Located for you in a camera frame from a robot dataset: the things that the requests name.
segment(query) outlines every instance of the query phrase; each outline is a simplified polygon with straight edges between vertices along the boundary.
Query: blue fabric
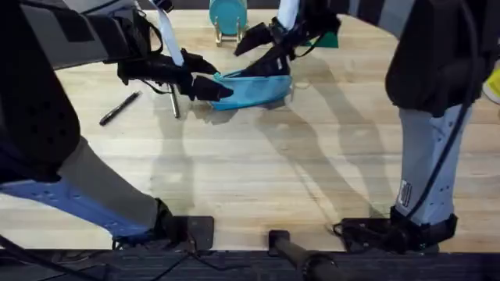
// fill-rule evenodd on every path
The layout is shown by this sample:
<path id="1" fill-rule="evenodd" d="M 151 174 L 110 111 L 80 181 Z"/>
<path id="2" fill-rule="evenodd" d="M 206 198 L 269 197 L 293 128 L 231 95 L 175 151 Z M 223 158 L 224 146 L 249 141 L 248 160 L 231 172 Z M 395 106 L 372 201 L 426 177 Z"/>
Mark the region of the blue fabric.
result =
<path id="1" fill-rule="evenodd" d="M 240 71 L 221 75 L 217 73 L 214 78 L 227 88 L 234 91 L 229 98 L 212 102 L 216 110 L 245 108 L 256 105 L 265 105 L 284 98 L 290 92 L 291 76 L 269 77 L 235 77 Z"/>
<path id="2" fill-rule="evenodd" d="M 0 193 L 13 197 L 30 199 L 52 206 L 78 218 L 92 222 L 108 230 L 114 237 L 140 237 L 150 226 L 131 222 L 111 212 L 84 193 L 70 185 L 65 179 L 58 183 L 37 183 L 24 180 L 0 185 Z"/>

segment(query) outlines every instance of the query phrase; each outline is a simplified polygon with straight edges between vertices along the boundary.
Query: green cloth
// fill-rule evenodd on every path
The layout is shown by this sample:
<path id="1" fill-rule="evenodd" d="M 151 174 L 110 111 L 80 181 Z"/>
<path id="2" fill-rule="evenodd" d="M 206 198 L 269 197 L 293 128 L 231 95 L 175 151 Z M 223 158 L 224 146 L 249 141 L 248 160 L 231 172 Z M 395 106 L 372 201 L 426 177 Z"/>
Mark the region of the green cloth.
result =
<path id="1" fill-rule="evenodd" d="M 312 46 L 313 44 L 311 42 L 307 42 L 304 44 L 304 46 Z M 337 35 L 329 32 L 325 34 L 323 39 L 321 39 L 320 42 L 316 45 L 317 47 L 322 47 L 322 48 L 338 48 L 338 38 Z"/>

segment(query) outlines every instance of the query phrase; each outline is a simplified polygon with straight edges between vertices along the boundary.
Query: white strap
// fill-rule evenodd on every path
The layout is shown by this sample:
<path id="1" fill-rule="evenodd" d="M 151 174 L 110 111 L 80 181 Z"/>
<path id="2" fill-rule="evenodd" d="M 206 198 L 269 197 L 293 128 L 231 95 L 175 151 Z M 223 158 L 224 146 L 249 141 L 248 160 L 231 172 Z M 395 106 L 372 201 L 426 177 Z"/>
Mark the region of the white strap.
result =
<path id="1" fill-rule="evenodd" d="M 172 56 L 173 63 L 176 66 L 182 66 L 184 64 L 184 58 L 180 53 L 179 44 L 175 39 L 175 35 L 172 29 L 172 23 L 170 23 L 169 17 L 163 11 L 163 9 L 159 8 L 153 0 L 149 0 L 158 11 L 159 15 L 159 30 L 162 33 L 163 42 L 166 47 L 169 49 L 170 56 Z"/>
<path id="2" fill-rule="evenodd" d="M 278 20 L 288 30 L 295 25 L 298 14 L 298 5 L 300 0 L 281 0 L 280 9 L 278 9 Z"/>

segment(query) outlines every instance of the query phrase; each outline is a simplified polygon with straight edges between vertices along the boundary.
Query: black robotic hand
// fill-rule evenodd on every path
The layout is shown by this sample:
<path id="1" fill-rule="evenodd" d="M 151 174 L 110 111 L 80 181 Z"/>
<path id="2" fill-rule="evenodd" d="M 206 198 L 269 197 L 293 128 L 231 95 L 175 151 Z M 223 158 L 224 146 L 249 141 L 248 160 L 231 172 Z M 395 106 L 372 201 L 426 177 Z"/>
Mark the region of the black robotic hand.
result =
<path id="1" fill-rule="evenodd" d="M 170 1 L 161 2 L 168 12 Z M 128 59 L 110 61 L 107 63 L 118 64 L 118 77 L 128 85 L 130 80 L 141 80 L 150 86 L 156 93 L 165 94 L 149 82 L 158 85 L 175 84 L 179 87 L 180 94 L 189 96 L 194 101 L 219 101 L 221 98 L 230 97 L 233 91 L 225 88 L 203 76 L 193 77 L 193 73 L 215 74 L 217 69 L 205 61 L 202 56 L 191 54 L 185 49 L 181 50 L 184 64 L 177 66 L 169 56 L 162 55 L 163 40 L 159 30 L 140 14 L 135 14 L 134 23 L 124 19 L 117 19 L 129 43 L 130 53 Z M 153 31 L 161 42 L 159 49 L 151 49 L 150 33 Z"/>
<path id="2" fill-rule="evenodd" d="M 260 45 L 273 43 L 273 47 L 266 54 L 265 59 L 278 59 L 283 55 L 287 55 L 293 61 L 298 57 L 295 54 L 295 49 L 298 46 L 313 38 L 322 37 L 327 32 L 336 34 L 340 25 L 341 22 L 337 18 L 337 13 L 328 9 L 327 1 L 302 0 L 300 1 L 295 25 L 290 30 L 285 28 L 278 18 L 274 17 L 269 26 L 260 23 L 248 30 L 234 54 L 239 56 Z"/>
<path id="3" fill-rule="evenodd" d="M 230 97 L 233 91 L 203 76 L 193 78 L 192 73 L 215 74 L 217 69 L 200 55 L 182 49 L 184 64 L 176 66 L 172 58 L 162 54 L 150 54 L 143 59 L 118 63 L 118 77 L 124 84 L 129 80 L 153 81 L 158 85 L 176 84 L 181 94 L 194 101 L 219 101 Z"/>

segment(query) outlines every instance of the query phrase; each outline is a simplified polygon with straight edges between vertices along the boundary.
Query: blue pouch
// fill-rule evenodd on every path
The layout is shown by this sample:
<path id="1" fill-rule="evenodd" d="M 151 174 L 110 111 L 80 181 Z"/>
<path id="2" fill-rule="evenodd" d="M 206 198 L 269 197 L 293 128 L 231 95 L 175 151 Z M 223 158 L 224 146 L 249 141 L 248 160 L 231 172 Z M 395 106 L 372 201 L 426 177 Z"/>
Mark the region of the blue pouch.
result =
<path id="1" fill-rule="evenodd" d="M 214 75 L 215 81 L 234 91 L 228 98 L 211 102 L 215 110 L 265 105 L 286 97 L 290 92 L 290 75 L 239 77 L 240 72 Z"/>

